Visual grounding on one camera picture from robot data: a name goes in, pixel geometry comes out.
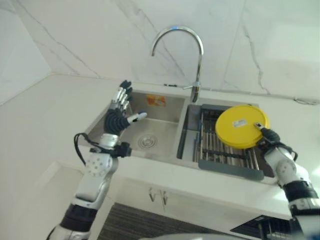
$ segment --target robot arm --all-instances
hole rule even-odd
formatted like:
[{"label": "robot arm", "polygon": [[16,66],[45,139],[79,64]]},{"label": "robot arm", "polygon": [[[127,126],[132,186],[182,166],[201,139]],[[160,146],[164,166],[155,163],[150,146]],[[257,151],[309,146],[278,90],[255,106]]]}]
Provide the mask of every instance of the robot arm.
[{"label": "robot arm", "polygon": [[[125,117],[132,100],[130,85],[131,82],[124,81],[113,96],[99,143],[91,141],[85,133],[78,133],[74,137],[76,151],[85,164],[85,172],[61,223],[51,231],[47,240],[89,239],[90,228],[107,195],[112,175],[117,170],[118,157],[124,158],[131,154],[128,143],[118,144],[119,136],[131,123],[147,116],[145,112],[140,112]],[[78,149],[79,136],[84,136],[94,147],[86,161]]]},{"label": "robot arm", "polygon": [[314,236],[320,236],[320,199],[310,182],[307,170],[295,163],[297,153],[281,143],[278,134],[258,122],[255,127],[263,136],[257,146],[289,202],[292,215],[290,224],[296,232],[293,233],[295,238],[315,239]]}]

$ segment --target white label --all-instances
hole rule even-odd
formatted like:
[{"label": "white label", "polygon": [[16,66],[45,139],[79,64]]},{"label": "white label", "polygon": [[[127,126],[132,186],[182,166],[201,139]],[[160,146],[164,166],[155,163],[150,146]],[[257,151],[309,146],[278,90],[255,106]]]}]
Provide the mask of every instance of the white label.
[{"label": "white label", "polygon": [[245,119],[241,119],[239,121],[234,121],[232,123],[234,128],[240,128],[240,127],[245,126],[247,124],[248,124],[248,122]]}]

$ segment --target cabinet handle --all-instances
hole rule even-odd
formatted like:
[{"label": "cabinet handle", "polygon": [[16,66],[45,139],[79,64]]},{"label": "cabinet handle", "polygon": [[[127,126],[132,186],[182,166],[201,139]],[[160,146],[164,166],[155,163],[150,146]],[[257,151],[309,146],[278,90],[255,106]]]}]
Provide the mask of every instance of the cabinet handle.
[{"label": "cabinet handle", "polygon": [[162,199],[163,199],[163,204],[164,204],[164,205],[167,205],[168,196],[167,196],[167,192],[166,192],[166,191],[163,191]]},{"label": "cabinet handle", "polygon": [[152,202],[154,202],[155,199],[156,199],[156,194],[152,193],[152,187],[150,187],[150,189],[149,189],[149,197],[150,197]]}]

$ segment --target dark floor mat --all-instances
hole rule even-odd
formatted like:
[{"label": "dark floor mat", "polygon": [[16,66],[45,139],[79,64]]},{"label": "dark floor mat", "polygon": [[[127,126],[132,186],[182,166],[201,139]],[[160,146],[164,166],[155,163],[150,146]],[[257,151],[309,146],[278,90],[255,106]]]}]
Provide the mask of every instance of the dark floor mat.
[{"label": "dark floor mat", "polygon": [[179,233],[222,234],[205,227],[116,203],[111,208],[98,240],[138,240]]}]

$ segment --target orange sticker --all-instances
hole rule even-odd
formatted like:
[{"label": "orange sticker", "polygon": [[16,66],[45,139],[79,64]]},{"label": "orange sticker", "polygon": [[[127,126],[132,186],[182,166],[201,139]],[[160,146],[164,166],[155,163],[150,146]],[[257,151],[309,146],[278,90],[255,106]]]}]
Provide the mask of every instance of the orange sticker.
[{"label": "orange sticker", "polygon": [[146,96],[146,103],[149,106],[165,107],[166,106],[166,98],[164,96],[147,95]]}]

